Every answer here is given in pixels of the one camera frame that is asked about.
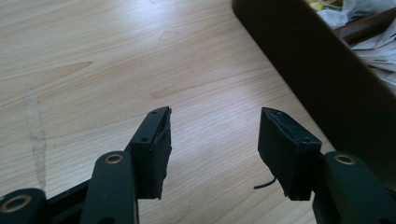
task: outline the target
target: light wooden surface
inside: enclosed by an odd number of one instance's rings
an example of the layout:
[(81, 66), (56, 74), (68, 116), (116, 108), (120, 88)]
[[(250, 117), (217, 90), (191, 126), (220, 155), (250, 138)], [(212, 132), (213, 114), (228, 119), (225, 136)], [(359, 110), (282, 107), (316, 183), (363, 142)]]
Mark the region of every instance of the light wooden surface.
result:
[(50, 198), (170, 105), (173, 152), (142, 223), (315, 223), (257, 152), (262, 106), (332, 146), (232, 12), (231, 0), (0, 1), (0, 195)]

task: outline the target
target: black wire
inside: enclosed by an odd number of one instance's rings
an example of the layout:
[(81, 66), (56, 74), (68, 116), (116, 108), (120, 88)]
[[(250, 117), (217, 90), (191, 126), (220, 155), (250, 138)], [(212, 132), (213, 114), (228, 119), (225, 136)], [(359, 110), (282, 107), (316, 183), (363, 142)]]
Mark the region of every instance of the black wire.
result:
[(266, 187), (268, 187), (268, 186), (274, 184), (275, 182), (276, 182), (276, 177), (274, 177), (273, 180), (271, 180), (270, 182), (268, 182), (268, 183), (266, 183), (266, 184), (259, 185), (259, 186), (255, 186), (254, 189), (263, 189), (263, 188), (266, 188)]

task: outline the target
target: plastic bag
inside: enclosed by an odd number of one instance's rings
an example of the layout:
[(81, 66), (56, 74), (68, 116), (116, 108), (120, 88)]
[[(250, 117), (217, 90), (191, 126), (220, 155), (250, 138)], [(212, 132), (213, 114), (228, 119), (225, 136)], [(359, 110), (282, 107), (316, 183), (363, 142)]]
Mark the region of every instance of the plastic bag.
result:
[(396, 7), (396, 0), (344, 0), (341, 11), (324, 9), (319, 16), (333, 29)]

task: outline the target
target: white paper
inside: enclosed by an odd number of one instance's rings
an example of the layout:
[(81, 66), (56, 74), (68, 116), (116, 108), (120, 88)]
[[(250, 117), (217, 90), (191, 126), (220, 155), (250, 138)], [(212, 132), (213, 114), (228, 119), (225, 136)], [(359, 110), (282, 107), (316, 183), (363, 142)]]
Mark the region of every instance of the white paper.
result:
[(396, 20), (393, 20), (393, 23), (383, 34), (376, 35), (373, 38), (360, 42), (352, 49), (378, 49), (386, 46), (388, 43), (395, 42), (395, 37), (396, 37)]
[(385, 57), (364, 57), (362, 58), (365, 62), (373, 62), (373, 63), (377, 63), (377, 62), (394, 62), (396, 61), (396, 54), (392, 54), (389, 56), (385, 56)]
[(379, 77), (379, 79), (396, 87), (396, 73), (390, 73), (378, 68), (373, 68), (373, 71)]
[(396, 48), (363, 49), (363, 50), (355, 50), (355, 53), (361, 58), (388, 57), (396, 54)]
[(370, 64), (372, 67), (382, 68), (382, 69), (386, 69), (391, 72), (396, 72), (396, 62), (395, 63), (370, 63), (370, 62), (367, 62), (367, 64)]
[(336, 29), (347, 23), (347, 14), (345, 12), (332, 9), (323, 9), (318, 12), (318, 15), (333, 29)]

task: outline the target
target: wooden table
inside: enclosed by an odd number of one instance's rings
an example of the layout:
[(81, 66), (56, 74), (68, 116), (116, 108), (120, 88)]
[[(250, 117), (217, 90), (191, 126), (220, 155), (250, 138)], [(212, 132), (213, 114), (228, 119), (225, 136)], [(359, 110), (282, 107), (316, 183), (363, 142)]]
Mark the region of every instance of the wooden table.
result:
[(315, 223), (257, 152), (261, 107), (331, 144), (232, 12), (231, 0), (0, 1), (0, 195), (50, 198), (170, 105), (161, 201), (141, 223)]

